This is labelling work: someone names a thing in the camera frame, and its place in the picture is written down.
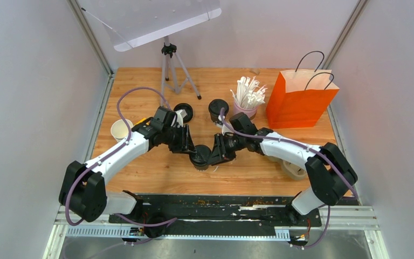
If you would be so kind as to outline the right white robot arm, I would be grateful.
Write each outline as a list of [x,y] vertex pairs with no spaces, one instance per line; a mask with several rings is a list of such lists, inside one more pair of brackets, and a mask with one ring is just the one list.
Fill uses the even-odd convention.
[[357,196],[353,188],[357,174],[337,145],[331,142],[323,146],[310,145],[286,138],[269,128],[257,129],[244,113],[235,114],[226,122],[221,111],[213,121],[223,131],[215,135],[208,165],[229,162],[235,159],[236,151],[247,149],[288,163],[291,170],[300,169],[307,174],[310,187],[291,201],[286,210],[289,223],[302,224],[309,212],[323,205],[336,205],[347,191]]

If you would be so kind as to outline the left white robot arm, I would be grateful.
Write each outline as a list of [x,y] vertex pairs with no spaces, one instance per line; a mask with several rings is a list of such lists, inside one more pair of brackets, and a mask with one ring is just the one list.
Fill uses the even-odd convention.
[[194,154],[188,122],[193,117],[190,105],[180,103],[174,110],[159,107],[153,117],[141,120],[131,132],[103,154],[86,162],[71,162],[59,194],[66,212],[81,220],[95,221],[102,214],[122,214],[129,222],[143,218],[137,196],[129,191],[107,192],[108,182],[134,159],[165,144],[172,153]]

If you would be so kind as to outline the black cup lid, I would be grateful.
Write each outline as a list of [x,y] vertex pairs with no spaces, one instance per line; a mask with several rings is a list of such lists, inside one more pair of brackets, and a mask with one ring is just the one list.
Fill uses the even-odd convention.
[[196,145],[195,151],[189,155],[190,162],[194,166],[208,165],[211,149],[206,145]]
[[224,109],[225,115],[229,112],[229,105],[223,99],[214,99],[208,105],[208,111],[210,114],[219,115],[221,109]]

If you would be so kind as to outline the black paper coffee cup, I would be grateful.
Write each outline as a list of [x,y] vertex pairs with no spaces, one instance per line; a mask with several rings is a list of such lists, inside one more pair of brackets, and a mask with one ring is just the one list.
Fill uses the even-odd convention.
[[210,113],[210,118],[212,120],[212,122],[216,125],[222,125],[222,119],[219,113],[215,113],[215,112],[211,112]]
[[193,163],[193,166],[198,171],[205,171],[209,168],[208,163]]

